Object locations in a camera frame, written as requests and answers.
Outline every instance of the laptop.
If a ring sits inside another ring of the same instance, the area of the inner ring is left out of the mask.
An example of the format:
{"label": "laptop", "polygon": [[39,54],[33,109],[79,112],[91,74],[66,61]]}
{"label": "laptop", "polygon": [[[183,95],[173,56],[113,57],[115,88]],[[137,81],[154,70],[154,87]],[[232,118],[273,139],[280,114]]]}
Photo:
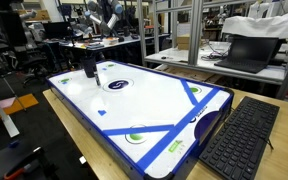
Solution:
{"label": "laptop", "polygon": [[236,37],[227,59],[214,65],[256,74],[268,65],[277,42],[278,38]]}

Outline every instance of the floor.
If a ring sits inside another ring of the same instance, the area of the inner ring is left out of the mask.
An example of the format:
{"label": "floor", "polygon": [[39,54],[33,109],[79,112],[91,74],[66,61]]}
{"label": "floor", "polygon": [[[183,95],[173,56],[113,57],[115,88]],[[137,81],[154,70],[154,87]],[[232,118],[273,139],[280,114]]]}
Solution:
{"label": "floor", "polygon": [[[47,84],[32,81],[23,88],[21,84],[23,76],[13,74],[6,79],[18,96],[33,93],[39,104],[28,108],[27,112],[21,111],[11,115],[20,131],[20,135],[14,139],[9,137],[0,121],[0,150],[15,140],[26,140],[30,142],[32,148],[41,146],[45,149],[46,157],[58,167],[56,174],[59,179],[97,179],[91,170],[81,167],[79,158],[82,154],[42,94],[48,89]],[[12,97],[11,91],[0,79],[0,100],[10,97]]]}

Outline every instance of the laptop screen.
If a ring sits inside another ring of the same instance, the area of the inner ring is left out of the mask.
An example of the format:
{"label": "laptop screen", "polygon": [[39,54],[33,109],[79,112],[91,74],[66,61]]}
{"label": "laptop screen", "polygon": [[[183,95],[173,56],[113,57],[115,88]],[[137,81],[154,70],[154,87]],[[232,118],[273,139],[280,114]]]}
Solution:
{"label": "laptop screen", "polygon": [[278,38],[234,38],[228,60],[266,62],[271,59]]}

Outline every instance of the blue line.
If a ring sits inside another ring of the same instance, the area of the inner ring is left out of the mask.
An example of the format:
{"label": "blue line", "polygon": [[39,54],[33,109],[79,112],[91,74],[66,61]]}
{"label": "blue line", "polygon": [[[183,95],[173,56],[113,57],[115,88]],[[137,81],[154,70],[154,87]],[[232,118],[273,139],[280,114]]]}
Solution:
{"label": "blue line", "polygon": [[176,138],[176,136],[190,123],[190,121],[199,113],[208,102],[213,99],[219,89],[214,88],[209,92],[201,102],[199,102],[183,119],[171,129],[150,151],[148,151],[138,162],[137,165],[145,169],[160,155],[160,153]]}
{"label": "blue line", "polygon": [[146,132],[169,131],[170,129],[173,129],[173,128],[174,128],[174,125],[148,126],[148,127],[134,127],[134,128],[103,130],[103,133],[108,136],[115,136],[115,135],[124,135],[124,134],[138,134],[138,133],[146,133]]}
{"label": "blue line", "polygon": [[182,85],[183,85],[183,87],[184,87],[184,90],[185,90],[188,98],[190,98],[191,103],[192,103],[193,105],[196,105],[198,102],[197,102],[197,100],[196,100],[193,92],[191,91],[190,87],[188,86],[186,80],[185,80],[185,79],[180,79],[180,81],[181,81],[181,83],[182,83]]}

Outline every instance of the shelving unit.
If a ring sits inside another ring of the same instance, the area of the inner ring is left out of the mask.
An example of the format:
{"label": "shelving unit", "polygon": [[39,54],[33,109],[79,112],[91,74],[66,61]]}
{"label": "shelving unit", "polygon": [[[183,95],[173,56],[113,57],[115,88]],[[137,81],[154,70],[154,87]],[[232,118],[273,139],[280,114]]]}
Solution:
{"label": "shelving unit", "polygon": [[[172,27],[172,48],[159,52],[158,48],[155,48],[155,54],[147,56],[146,49],[145,49],[145,41],[141,41],[141,48],[142,48],[142,60],[143,65],[146,66],[146,62],[154,62],[160,64],[168,64],[177,67],[183,67],[188,69],[194,69],[204,72],[213,72],[217,74],[223,74],[226,76],[231,77],[239,77],[249,80],[254,80],[258,82],[270,83],[270,84],[277,84],[280,85],[280,89],[277,93],[276,98],[284,99],[287,91],[288,91],[288,64],[286,69],[283,72],[276,73],[274,69],[267,70],[265,75],[258,74],[251,74],[242,71],[232,71],[227,70],[225,68],[219,68],[214,66],[214,62],[203,62],[199,63],[201,58],[200,55],[200,48],[199,48],[199,37],[201,33],[201,25],[202,25],[202,14],[203,8],[211,8],[216,6],[222,5],[232,5],[232,4],[241,4],[241,3],[248,3],[254,2],[253,0],[223,0],[223,1],[216,1],[216,2],[206,2],[203,3],[203,0],[195,0],[192,1],[192,5],[186,6],[178,6],[177,0],[170,0],[171,1],[171,8],[168,9],[161,9],[157,10],[157,3],[161,2],[159,0],[153,0],[153,18],[154,18],[154,38],[155,38],[155,47],[159,47],[158,41],[158,22],[157,22],[157,15],[159,13],[168,13],[171,12],[171,27]],[[142,9],[142,4],[140,0],[137,0],[137,8]],[[189,50],[182,51],[178,53],[177,50],[177,13],[179,11],[191,11],[192,18],[190,21],[191,24],[191,32],[190,32],[190,41],[189,41]],[[139,11],[139,24],[144,24],[143,21],[143,13]],[[144,28],[139,28],[141,39],[144,37]],[[162,59],[161,57],[165,55],[171,55],[171,59]]]}

